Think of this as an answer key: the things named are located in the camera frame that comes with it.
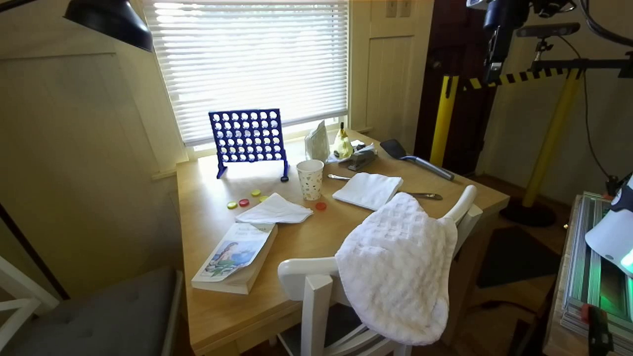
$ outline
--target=window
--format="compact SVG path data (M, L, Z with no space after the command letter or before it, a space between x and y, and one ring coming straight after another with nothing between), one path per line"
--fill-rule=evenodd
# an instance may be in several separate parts
M148 0L146 22L187 147L211 143L209 111L347 113L345 0Z

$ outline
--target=booklet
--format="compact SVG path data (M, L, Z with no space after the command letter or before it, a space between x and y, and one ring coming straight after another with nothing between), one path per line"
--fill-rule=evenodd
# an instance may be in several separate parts
M193 289L247 295L254 283L272 224L233 224L191 279Z

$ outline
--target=black lamp head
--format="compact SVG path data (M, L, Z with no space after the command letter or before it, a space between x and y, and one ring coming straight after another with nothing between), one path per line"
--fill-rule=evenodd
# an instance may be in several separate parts
M152 50L150 32L126 0L70 0L63 18L140 50Z

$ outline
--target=white cup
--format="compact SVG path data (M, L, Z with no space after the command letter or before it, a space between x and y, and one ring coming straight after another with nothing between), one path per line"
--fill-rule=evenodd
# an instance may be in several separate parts
M324 169L324 163L320 161L302 161L296 165L298 186L300 186L302 198L308 202L314 202L320 198L322 169Z

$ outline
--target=connect four game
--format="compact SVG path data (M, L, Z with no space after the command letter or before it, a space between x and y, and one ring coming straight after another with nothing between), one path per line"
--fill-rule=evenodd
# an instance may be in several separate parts
M209 123L217 149L217 176L227 163L280 161L280 182L288 182L278 109L211 111Z

